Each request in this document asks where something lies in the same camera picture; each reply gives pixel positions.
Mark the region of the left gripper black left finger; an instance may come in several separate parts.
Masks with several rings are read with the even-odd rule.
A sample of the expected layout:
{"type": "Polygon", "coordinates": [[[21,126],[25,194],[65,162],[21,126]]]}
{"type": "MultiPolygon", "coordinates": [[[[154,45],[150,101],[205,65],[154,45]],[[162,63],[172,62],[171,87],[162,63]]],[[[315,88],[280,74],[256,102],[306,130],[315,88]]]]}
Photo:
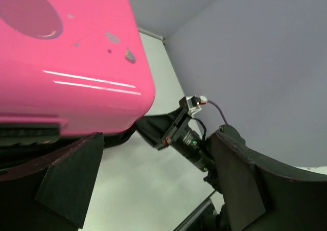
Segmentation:
{"type": "Polygon", "coordinates": [[[103,150],[93,133],[1,170],[1,230],[82,229],[103,150]]]}

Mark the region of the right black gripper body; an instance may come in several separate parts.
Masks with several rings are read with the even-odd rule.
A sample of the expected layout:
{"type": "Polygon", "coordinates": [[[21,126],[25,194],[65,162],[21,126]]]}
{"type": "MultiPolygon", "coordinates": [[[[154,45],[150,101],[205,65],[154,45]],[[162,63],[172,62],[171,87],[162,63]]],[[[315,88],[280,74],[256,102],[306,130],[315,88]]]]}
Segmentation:
{"type": "Polygon", "coordinates": [[[183,97],[179,101],[179,108],[181,108],[181,113],[168,131],[164,142],[167,142],[168,146],[173,147],[200,171],[207,172],[208,170],[212,170],[215,164],[206,150],[205,125],[200,123],[204,130],[203,136],[200,136],[189,126],[189,122],[194,119],[194,116],[188,114],[186,97],[183,97]]]}

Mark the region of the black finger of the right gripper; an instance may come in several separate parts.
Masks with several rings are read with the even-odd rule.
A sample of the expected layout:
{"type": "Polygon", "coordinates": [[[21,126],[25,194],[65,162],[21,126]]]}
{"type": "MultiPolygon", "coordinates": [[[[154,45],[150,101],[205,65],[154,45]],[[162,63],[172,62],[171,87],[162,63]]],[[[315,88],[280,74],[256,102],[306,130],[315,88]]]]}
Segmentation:
{"type": "Polygon", "coordinates": [[[153,148],[164,149],[168,146],[164,140],[181,113],[181,108],[166,114],[145,115],[134,123],[136,131],[153,148]]]}

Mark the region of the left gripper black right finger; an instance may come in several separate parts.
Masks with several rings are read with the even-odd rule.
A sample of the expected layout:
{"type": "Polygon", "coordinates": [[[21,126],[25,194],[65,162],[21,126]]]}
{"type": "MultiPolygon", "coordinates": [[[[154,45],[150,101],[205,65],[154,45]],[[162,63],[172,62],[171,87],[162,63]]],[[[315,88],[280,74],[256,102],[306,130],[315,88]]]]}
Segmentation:
{"type": "Polygon", "coordinates": [[[222,167],[222,195],[232,230],[326,230],[326,175],[212,135],[222,167]]]}

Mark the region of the pink hard-shell suitcase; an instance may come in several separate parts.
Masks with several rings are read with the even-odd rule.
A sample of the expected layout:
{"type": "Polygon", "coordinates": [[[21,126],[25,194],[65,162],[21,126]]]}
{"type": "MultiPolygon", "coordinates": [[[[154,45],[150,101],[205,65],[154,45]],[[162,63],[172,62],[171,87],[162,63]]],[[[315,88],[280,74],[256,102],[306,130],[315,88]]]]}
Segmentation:
{"type": "Polygon", "coordinates": [[[1,145],[127,141],[155,85],[129,0],[1,0],[1,145]]]}

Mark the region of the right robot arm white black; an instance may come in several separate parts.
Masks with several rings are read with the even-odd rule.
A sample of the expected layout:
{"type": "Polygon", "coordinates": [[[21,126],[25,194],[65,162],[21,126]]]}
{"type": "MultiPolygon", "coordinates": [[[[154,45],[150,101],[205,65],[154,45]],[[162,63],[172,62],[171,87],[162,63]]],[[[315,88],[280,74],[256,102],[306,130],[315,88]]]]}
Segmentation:
{"type": "MultiPolygon", "coordinates": [[[[211,185],[214,190],[222,194],[221,183],[222,167],[226,166],[226,159],[214,157],[214,142],[212,137],[206,137],[207,128],[205,124],[194,117],[194,114],[201,111],[205,104],[214,105],[224,124],[218,129],[219,132],[235,135],[241,142],[245,142],[237,130],[230,126],[222,109],[205,96],[183,97],[179,101],[179,108],[160,115],[146,115],[135,122],[136,131],[153,148],[160,151],[167,147],[173,147],[179,154],[186,158],[193,166],[201,172],[207,172],[204,181],[211,185]],[[203,135],[200,135],[190,128],[191,120],[198,121],[203,128],[203,135]]],[[[218,214],[198,214],[191,225],[196,230],[232,230],[226,204],[223,204],[218,214]]]]}

